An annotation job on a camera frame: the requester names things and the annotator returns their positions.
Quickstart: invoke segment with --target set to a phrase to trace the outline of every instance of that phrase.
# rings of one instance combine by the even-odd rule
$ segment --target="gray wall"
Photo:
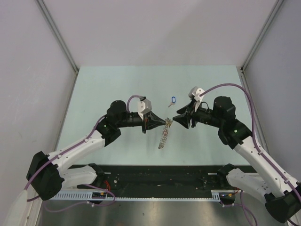
[[[33,0],[0,2],[0,225],[32,156],[54,149],[75,74]]]
[[[78,65],[145,66],[243,64],[276,0],[45,2]]]
[[[301,180],[301,1],[285,1],[246,69],[270,154]]]

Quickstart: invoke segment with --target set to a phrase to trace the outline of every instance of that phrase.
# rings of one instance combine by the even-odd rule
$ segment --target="metal chain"
[[[169,119],[169,118],[165,119],[165,126],[164,126],[164,129],[162,132],[162,136],[161,136],[161,140],[160,140],[158,149],[162,149],[164,147],[166,140],[167,140],[167,136],[168,136],[168,130],[172,123],[173,123],[173,121],[171,119]]]

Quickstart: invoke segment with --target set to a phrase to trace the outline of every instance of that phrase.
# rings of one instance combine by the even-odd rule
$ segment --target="red wire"
[[[109,187],[108,190],[110,191],[110,190],[111,190],[111,186],[110,186],[109,182],[108,182],[107,180],[105,180],[104,183],[107,185],[107,189],[108,189],[108,187]]]

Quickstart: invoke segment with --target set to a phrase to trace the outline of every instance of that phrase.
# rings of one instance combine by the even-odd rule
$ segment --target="metal floor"
[[[52,210],[74,201],[48,201]],[[245,204],[259,226],[283,226],[256,200],[245,196]],[[109,207],[79,205],[61,213],[41,208],[37,226],[248,226],[240,207],[222,208],[217,202],[116,202]]]

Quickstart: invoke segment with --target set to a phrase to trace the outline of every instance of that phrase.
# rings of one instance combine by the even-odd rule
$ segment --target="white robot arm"
[[[76,161],[99,150],[117,139],[122,127],[141,126],[143,133],[165,121],[151,111],[151,102],[141,97],[138,112],[128,112],[123,101],[114,101],[107,114],[100,118],[92,132],[74,144],[49,154],[39,152],[34,155],[27,179],[42,200],[54,197],[62,188],[102,182],[104,172],[96,165],[69,169]]]
[[[202,107],[202,98],[210,90],[205,92],[198,87],[193,88],[189,93],[191,102],[178,110],[180,115],[173,120],[187,129],[190,124],[195,127],[197,122],[219,128],[220,140],[243,156],[263,180],[249,176],[231,164],[222,167],[218,175],[229,185],[238,187],[261,201],[273,218],[285,223],[301,209],[301,185],[257,145],[254,133],[236,119],[235,106],[229,97],[217,97],[212,110]]]

